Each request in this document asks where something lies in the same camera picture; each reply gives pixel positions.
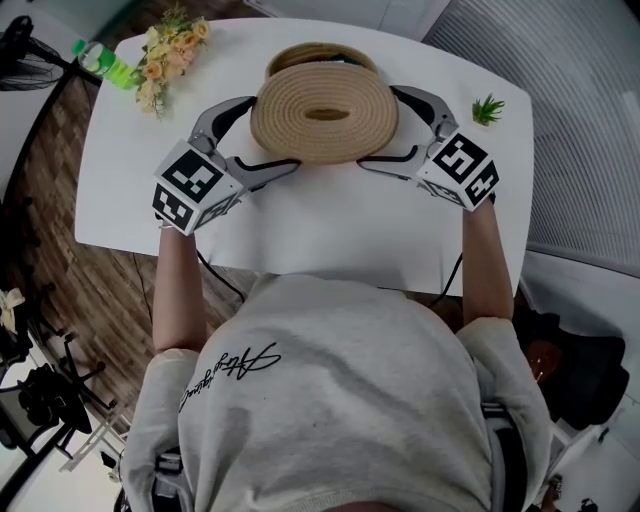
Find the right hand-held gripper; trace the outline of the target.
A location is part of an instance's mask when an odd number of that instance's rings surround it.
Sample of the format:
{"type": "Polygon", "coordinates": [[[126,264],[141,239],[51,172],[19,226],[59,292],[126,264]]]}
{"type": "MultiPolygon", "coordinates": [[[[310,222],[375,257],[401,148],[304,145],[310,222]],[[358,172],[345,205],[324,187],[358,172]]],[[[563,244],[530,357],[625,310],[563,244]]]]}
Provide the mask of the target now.
{"type": "Polygon", "coordinates": [[[436,197],[467,211],[476,210],[500,181],[487,130],[471,123],[454,131],[454,114],[439,96],[413,86],[392,85],[390,89],[434,134],[452,135],[428,158],[425,145],[414,145],[405,156],[367,156],[357,160],[357,165],[404,181],[416,178],[436,197]]]}

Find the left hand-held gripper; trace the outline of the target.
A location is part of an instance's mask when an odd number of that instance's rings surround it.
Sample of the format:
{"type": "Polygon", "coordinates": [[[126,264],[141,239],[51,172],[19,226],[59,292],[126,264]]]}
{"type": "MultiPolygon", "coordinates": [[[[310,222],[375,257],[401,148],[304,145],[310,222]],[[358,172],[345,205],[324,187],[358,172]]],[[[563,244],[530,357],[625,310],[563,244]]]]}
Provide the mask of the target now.
{"type": "Polygon", "coordinates": [[[205,110],[189,139],[179,140],[155,171],[154,213],[180,233],[192,234],[226,214],[246,193],[301,165],[293,159],[248,165],[238,156],[225,160],[217,151],[219,142],[256,101],[256,96],[242,96],[205,110]]]}

